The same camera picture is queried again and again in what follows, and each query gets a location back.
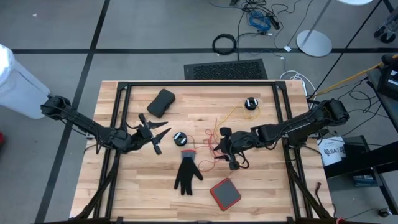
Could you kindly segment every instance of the white cable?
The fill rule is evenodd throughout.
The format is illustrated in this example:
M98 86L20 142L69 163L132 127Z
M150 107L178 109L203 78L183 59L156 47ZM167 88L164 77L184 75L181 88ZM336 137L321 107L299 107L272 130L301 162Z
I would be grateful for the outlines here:
M292 76L292 77L290 77L289 79L290 80L301 80L301 81L303 81L303 78L304 79L306 79L308 82L309 82L309 84L311 85L311 87L313 88L313 91L314 91L314 98L313 98L313 100L315 100L315 98L316 98L316 95L317 95L317 93L315 93L315 87L314 87L314 85L312 84L312 82L305 76L305 75L303 75L303 74L300 74L298 71L295 71L295 70L289 70L289 71L287 71L287 72L284 72L284 73L282 73L281 75L280 75L280 77L279 77L279 79L283 79L283 76L284 75L286 75L286 74L288 74L288 73L295 73L294 74L294 76Z

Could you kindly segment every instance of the black floor stripe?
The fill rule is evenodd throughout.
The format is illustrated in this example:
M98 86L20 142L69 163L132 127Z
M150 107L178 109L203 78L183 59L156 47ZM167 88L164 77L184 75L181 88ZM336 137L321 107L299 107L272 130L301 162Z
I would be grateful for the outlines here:
M103 7L101 10L101 14L99 15L98 23L97 23L97 26L96 26L96 29L94 32L94 36L91 41L90 51L87 55L83 70L81 71L79 84L78 84L76 92L75 92L75 97L73 98L73 101L72 101L72 107L75 109L78 108L79 103L80 103L81 95L83 93L83 89L84 89L84 86L86 83L88 72L90 70L91 62L93 61L93 56L94 56L93 50L97 46L98 39L99 39L100 33L101 33L101 29L104 24L106 12L108 11L109 2L110 2L110 0L104 1ZM51 169L49 180L47 181L47 186L45 187L45 190L44 190L44 194L43 194L42 201L40 203L39 211L37 212L37 215L36 215L35 223L43 223L45 220L45 217L47 215L47 211L49 209L49 205L50 205L51 198L52 198L52 195L54 192L55 184L57 183L58 175L59 175L59 172L61 169L65 151L67 149L67 144L68 144L68 140L69 140L71 131L72 131L72 124L68 122L67 125L65 125L65 129L63 130L62 138L61 138L61 141L60 141L60 144L59 144L56 156L55 156L55 160L54 160L54 163L53 163L53 166Z
M392 12L394 10L394 8L392 7L391 2L389 0L383 0L383 2L386 5L389 12Z
M13 49L14 54L200 54L214 53L211 48L185 48L185 49ZM241 48L243 53L302 53L298 48L290 52L276 48ZM334 48L332 53L343 54L368 54L368 53L398 53L396 47L375 48Z

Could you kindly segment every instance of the white trash can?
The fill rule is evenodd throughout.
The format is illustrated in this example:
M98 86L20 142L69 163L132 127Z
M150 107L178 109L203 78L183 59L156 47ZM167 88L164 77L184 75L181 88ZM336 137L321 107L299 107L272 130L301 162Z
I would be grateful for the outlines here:
M50 90L18 63L11 50L0 44L0 105L30 118L44 117L40 105Z

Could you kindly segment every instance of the wooden tabletop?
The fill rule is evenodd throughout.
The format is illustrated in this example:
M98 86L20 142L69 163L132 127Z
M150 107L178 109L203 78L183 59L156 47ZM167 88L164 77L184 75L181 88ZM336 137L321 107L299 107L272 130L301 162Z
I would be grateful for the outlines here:
M308 111L301 82L289 80L286 83L293 116ZM118 81L102 82L94 120L103 126L110 125L117 84ZM166 114L158 119L149 114L146 108L162 88L174 93L176 100ZM279 95L284 119L286 119L282 93L280 92ZM259 113L259 116L253 120L245 118L241 107L250 96L258 99L260 108L260 111L246 111L247 116L252 117ZM252 126L277 123L274 97L270 86L134 86L130 96L127 122L131 126L138 125L137 115L144 113L149 121L169 122L155 129L155 133L166 128L172 129L160 144L162 155L156 155L153 146L147 144L139 151L121 156L112 219L122 216L125 220L284 221L287 216L293 217L285 159L280 142L272 151L267 149L246 151L250 168L236 171L230 171L225 161L214 164L208 144L203 143L209 138L209 131L214 130L216 122L224 119L235 106L238 107L221 126L230 127L233 131L249 131ZM119 109L116 127L120 124L122 107L123 103ZM195 145L193 139L189 137L188 144L183 147L176 146L173 135L179 131L193 136ZM94 143L94 141L88 141L87 146ZM308 140L308 145L318 149L316 142L312 139ZM194 177L193 196L180 195L180 190L174 189L175 178L181 163L180 151L194 149L194 147L197 152L195 164L202 170L204 180L200 181ZM96 155L94 147L85 153L70 212L71 217L79 214L96 192L103 157L104 150ZM302 148L301 157L308 189L314 194L317 182L321 182L320 200L330 214L333 214L320 156L316 152ZM211 196L210 189L226 177L232 180L242 199L223 212ZM305 216L299 189L297 193L301 214ZM104 198L101 217L104 216L105 205Z

